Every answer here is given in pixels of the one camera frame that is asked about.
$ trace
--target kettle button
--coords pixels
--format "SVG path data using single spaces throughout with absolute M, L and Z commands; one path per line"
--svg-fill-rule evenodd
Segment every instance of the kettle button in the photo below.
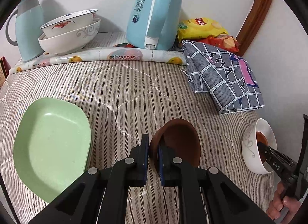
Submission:
M 155 46 L 152 45 L 152 44 L 146 44 L 145 47 L 146 47 L 147 49 L 150 49 L 150 50 L 154 50 L 154 49 L 155 49 Z

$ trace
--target light green dish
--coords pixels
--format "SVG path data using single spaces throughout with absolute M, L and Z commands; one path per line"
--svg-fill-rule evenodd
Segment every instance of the light green dish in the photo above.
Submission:
M 41 98 L 26 110 L 15 138 L 13 160 L 18 176 L 50 203 L 87 169 L 91 127 L 76 105 Z

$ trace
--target snack bag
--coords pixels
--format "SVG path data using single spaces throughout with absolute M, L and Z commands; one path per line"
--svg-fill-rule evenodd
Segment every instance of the snack bag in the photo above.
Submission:
M 179 23 L 177 37 L 181 42 L 191 39 L 202 39 L 209 36 L 216 37 L 219 34 L 228 34 L 217 21 L 210 18 L 196 18 L 184 20 Z
M 205 39 L 194 39 L 192 41 L 203 42 L 212 46 L 216 46 L 225 49 L 232 53 L 237 53 L 240 50 L 238 46 L 240 45 L 238 41 L 230 35 L 221 34 L 217 37 L 207 37 Z

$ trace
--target yellow chip bag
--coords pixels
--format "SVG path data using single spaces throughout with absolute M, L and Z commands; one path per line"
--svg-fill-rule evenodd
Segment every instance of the yellow chip bag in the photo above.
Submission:
M 221 24 L 210 18 L 196 18 L 184 20 L 179 23 L 177 37 L 182 40 L 203 39 L 209 36 L 216 37 L 219 34 L 228 34 Z

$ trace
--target hand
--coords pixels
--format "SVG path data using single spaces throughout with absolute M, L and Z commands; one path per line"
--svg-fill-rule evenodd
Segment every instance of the hand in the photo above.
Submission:
M 290 198 L 285 196 L 281 202 L 280 194 L 283 192 L 284 187 L 282 182 L 279 182 L 277 185 L 277 190 L 274 193 L 274 199 L 269 203 L 269 208 L 266 211 L 266 214 L 273 220 L 280 217 L 280 210 L 286 206 L 289 209 L 288 214 L 283 219 L 281 224 L 288 224 L 292 218 L 297 213 L 298 209 L 301 206 L 301 203 L 295 198 Z

